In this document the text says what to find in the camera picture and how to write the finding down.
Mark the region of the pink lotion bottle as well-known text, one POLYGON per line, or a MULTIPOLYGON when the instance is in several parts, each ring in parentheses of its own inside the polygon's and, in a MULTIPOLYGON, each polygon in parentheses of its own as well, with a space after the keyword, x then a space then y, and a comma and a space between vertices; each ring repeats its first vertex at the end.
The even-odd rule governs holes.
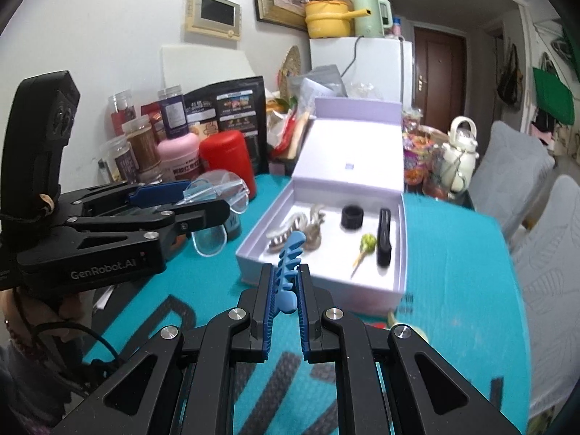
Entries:
POLYGON ((200 175, 200 139, 188 133, 162 140, 157 151, 167 181, 193 181, 200 175))

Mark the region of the beige marbled wavy hair claw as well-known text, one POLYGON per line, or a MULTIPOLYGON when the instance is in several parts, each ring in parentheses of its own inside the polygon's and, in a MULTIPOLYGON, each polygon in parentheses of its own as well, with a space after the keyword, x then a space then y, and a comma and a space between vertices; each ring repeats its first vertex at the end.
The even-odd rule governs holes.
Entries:
POLYGON ((320 226, 323 224, 324 216, 323 204, 314 204, 310 210, 310 219, 304 230, 306 241, 304 244, 305 250, 313 252, 320 247, 322 243, 322 232, 320 226))

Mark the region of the green tote bag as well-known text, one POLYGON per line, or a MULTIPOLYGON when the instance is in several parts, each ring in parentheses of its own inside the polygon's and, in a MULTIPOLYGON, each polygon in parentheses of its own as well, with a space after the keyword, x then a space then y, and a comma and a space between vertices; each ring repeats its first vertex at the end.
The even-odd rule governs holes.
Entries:
POLYGON ((574 98, 560 79, 545 70, 534 68, 537 107, 553 116, 562 125, 575 123, 574 98))

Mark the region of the teal bubble mailer mat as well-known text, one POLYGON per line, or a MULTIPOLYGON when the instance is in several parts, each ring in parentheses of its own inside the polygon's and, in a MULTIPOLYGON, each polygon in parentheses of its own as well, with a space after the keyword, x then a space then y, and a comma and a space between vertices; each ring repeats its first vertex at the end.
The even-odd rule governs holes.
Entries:
MULTIPOLYGON (((519 429, 527 425, 531 363, 525 306, 500 227, 490 217, 416 194, 404 198, 407 290, 398 320, 431 345, 519 429)), ((195 327, 233 306, 244 291, 237 241, 204 258, 185 246, 142 288, 126 284, 94 313, 104 342, 88 359, 128 356, 166 325, 195 327)), ((302 357, 295 316, 275 319, 268 361, 242 366, 238 434, 333 434, 334 372, 302 357)))

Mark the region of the near grey leaf cushion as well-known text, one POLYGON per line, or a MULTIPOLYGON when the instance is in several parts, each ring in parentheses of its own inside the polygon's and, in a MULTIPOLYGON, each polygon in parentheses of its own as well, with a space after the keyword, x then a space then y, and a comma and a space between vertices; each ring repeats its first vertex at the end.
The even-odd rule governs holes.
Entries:
POLYGON ((512 252, 531 343, 532 417, 567 399, 579 379, 579 210, 578 184, 559 176, 512 252))

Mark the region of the clear plastic hair clip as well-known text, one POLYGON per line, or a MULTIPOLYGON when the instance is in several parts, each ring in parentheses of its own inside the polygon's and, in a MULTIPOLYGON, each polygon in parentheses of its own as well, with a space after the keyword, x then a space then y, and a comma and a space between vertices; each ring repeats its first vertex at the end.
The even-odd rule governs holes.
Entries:
POLYGON ((196 252, 204 257, 218 255, 242 232, 241 216, 247 211, 250 189, 235 173, 213 170, 201 174, 183 191, 179 205, 203 208, 203 227, 192 233, 196 252))

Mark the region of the purple instant noodle cup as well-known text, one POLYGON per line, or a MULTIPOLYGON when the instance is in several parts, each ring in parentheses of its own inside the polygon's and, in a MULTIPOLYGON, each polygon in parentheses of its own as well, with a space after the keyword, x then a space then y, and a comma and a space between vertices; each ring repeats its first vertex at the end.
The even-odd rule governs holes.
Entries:
POLYGON ((421 184, 428 173, 432 152, 448 141, 441 130, 419 126, 402 134, 404 153, 404 181, 408 187, 421 184))

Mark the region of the yellow green lollipop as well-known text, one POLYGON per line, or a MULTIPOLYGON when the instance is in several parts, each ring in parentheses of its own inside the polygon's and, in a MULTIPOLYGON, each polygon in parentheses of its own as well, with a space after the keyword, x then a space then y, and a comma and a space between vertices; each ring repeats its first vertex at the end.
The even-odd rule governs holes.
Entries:
POLYGON ((373 234, 364 234, 360 241, 359 254, 354 261, 351 277, 354 277, 360 264, 366 256, 373 254, 377 247, 377 237, 373 234))

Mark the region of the cream yellow hair claw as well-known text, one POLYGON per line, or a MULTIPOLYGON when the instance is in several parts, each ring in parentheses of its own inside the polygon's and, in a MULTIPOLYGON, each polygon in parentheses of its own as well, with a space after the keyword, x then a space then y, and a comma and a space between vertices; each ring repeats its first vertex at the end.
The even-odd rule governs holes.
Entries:
POLYGON ((426 332, 423 329, 421 329, 420 327, 413 326, 409 323, 400 322, 396 318, 393 309, 389 309, 387 312, 386 325, 387 325, 388 330, 391 330, 393 327, 403 327, 402 336, 408 336, 410 334, 410 331, 413 331, 414 333, 419 335, 425 342, 428 343, 430 341, 428 339, 426 332))

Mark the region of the far grey leaf cushion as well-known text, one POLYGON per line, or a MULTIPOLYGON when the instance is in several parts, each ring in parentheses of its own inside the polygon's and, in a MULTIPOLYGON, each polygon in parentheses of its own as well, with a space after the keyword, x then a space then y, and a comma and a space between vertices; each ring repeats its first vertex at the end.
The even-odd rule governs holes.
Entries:
POLYGON ((496 219, 509 241, 554 167, 555 158, 541 140, 495 121, 468 188, 472 204, 479 213, 496 219))

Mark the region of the grey leaf cushion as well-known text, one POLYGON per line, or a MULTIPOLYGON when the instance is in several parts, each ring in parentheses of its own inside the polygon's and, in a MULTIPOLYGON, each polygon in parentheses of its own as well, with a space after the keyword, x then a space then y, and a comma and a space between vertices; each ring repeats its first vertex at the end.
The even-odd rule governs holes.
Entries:
POLYGON ((468 188, 472 204, 479 213, 496 219, 509 241, 554 167, 555 158, 541 140, 495 121, 468 188))
POLYGON ((578 184, 559 176, 512 252, 531 343, 532 417, 567 399, 579 379, 579 210, 578 184))

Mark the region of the white striped hair claw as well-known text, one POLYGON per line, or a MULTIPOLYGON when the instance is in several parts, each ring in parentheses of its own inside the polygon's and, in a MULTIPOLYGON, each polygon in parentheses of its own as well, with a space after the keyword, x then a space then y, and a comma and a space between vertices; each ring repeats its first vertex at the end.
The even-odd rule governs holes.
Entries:
POLYGON ((268 252, 279 252, 284 248, 286 241, 295 231, 304 231, 309 223, 309 219, 305 213, 295 213, 287 218, 284 223, 274 229, 269 230, 265 234, 268 239, 268 252))

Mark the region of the open lavender gift box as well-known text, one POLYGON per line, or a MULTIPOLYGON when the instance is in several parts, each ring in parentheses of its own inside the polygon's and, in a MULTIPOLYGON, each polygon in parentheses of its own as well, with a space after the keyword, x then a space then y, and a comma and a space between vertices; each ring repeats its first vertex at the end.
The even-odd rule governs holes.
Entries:
POLYGON ((257 285, 261 266, 275 264, 265 234, 295 213, 323 204, 322 243, 305 252, 315 284, 342 308, 384 318, 398 307, 407 285, 404 168, 398 102, 319 98, 292 178, 261 215, 236 252, 241 279, 257 285), (351 277, 364 234, 377 235, 381 208, 391 211, 391 262, 370 254, 351 277))

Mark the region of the black long hair claw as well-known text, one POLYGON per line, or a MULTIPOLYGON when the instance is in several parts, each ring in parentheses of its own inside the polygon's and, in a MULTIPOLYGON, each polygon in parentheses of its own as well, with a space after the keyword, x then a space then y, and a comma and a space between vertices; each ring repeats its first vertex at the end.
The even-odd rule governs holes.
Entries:
POLYGON ((377 228, 377 266, 381 268, 387 268, 391 262, 390 224, 390 209, 381 208, 377 228))

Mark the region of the blue fishbone clip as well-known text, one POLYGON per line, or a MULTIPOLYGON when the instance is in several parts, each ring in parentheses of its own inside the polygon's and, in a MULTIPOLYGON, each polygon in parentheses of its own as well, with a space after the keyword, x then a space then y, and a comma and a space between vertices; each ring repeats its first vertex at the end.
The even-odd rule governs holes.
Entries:
POLYGON ((279 312, 291 314, 298 307, 296 281, 305 242, 306 235, 301 231, 294 231, 279 253, 279 261, 271 273, 269 283, 271 317, 277 316, 279 312))

